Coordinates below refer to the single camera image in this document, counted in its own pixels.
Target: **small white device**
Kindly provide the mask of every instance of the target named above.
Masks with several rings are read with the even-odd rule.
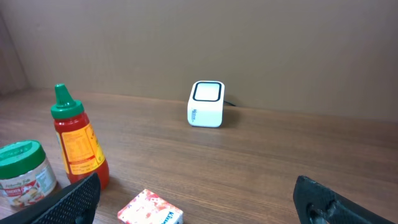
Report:
[[[223,122],[224,89],[222,82],[198,81],[188,101],[188,122],[192,126],[218,128]]]

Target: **beige wall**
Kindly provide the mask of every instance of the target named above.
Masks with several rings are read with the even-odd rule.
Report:
[[[398,121],[397,0],[0,0],[29,82]]]
[[[24,69],[0,16],[0,96],[27,87]]]

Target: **green nozzle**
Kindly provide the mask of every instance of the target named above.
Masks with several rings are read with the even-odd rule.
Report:
[[[67,119],[84,112],[83,104],[80,100],[74,100],[65,84],[55,85],[55,97],[57,103],[51,107],[51,115],[54,119]]]

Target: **jar label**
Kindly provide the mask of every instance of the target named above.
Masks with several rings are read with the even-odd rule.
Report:
[[[105,161],[102,148],[91,124],[87,124],[84,128],[76,131],[62,133],[62,140],[67,153],[70,172],[74,175],[91,172]]]
[[[45,159],[38,167],[18,177],[0,180],[2,194],[10,205],[24,207],[47,196],[55,187],[54,172]]]

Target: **jar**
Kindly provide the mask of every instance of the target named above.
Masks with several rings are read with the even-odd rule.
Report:
[[[47,196],[56,184],[38,141],[25,140],[0,148],[0,191],[10,205],[32,205]]]

